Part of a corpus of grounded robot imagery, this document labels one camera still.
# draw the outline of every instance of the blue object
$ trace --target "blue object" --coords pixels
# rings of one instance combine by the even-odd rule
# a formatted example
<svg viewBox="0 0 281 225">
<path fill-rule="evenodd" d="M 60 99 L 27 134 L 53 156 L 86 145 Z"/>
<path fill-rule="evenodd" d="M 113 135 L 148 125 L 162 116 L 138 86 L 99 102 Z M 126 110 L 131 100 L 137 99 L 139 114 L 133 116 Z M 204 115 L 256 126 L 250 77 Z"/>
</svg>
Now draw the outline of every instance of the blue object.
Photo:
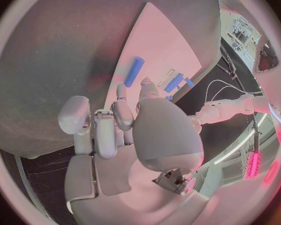
<svg viewBox="0 0 281 225">
<path fill-rule="evenodd" d="M 139 74 L 141 68 L 143 67 L 145 63 L 145 60 L 142 59 L 141 57 L 137 56 L 134 61 L 133 64 L 130 68 L 130 71 L 125 79 L 124 85 L 127 88 L 130 88 L 134 82 L 134 80 L 136 79 L 137 75 Z"/>
<path fill-rule="evenodd" d="M 281 123 L 281 117 L 279 117 L 275 111 L 273 110 L 272 106 L 270 104 L 268 104 L 268 108 L 269 108 L 269 111 L 270 113 L 272 114 L 272 116 L 279 122 Z"/>
<path fill-rule="evenodd" d="M 164 99 L 166 99 L 166 100 L 172 100 L 173 99 L 173 96 L 166 96 Z"/>
<path fill-rule="evenodd" d="M 171 91 L 174 90 L 174 88 L 176 88 L 179 83 L 181 83 L 183 81 L 183 75 L 182 73 L 179 73 L 175 78 L 173 78 L 168 85 L 166 86 L 166 88 L 164 89 L 167 93 L 170 93 Z"/>
<path fill-rule="evenodd" d="M 191 89 L 195 86 L 195 84 L 188 77 L 186 79 L 184 79 L 184 80 L 190 86 Z"/>
</svg>

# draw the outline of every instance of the blue cylinder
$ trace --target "blue cylinder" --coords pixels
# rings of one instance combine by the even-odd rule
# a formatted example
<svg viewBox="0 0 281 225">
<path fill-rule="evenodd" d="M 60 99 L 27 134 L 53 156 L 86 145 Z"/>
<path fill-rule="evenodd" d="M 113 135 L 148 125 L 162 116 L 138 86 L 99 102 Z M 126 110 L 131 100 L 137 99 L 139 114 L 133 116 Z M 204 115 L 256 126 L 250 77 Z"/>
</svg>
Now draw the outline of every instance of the blue cylinder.
<svg viewBox="0 0 281 225">
<path fill-rule="evenodd" d="M 130 71 L 125 79 L 125 86 L 127 88 L 130 88 L 134 82 L 134 80 L 136 79 L 137 75 L 139 74 L 141 68 L 143 67 L 145 63 L 145 60 L 142 59 L 141 57 L 137 56 L 134 61 L 133 64 L 130 68 Z"/>
</svg>

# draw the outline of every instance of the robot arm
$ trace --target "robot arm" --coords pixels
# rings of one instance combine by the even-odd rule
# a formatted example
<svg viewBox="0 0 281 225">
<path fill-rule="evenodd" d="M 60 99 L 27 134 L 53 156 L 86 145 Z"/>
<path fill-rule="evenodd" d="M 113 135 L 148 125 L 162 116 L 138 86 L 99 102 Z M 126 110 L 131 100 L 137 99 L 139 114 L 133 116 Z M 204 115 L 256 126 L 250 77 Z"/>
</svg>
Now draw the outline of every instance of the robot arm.
<svg viewBox="0 0 281 225">
<path fill-rule="evenodd" d="M 214 124 L 231 119 L 235 114 L 250 115 L 254 112 L 269 114 L 269 103 L 265 96 L 241 95 L 238 99 L 206 102 L 195 115 L 189 116 L 199 134 L 203 124 Z"/>
</svg>

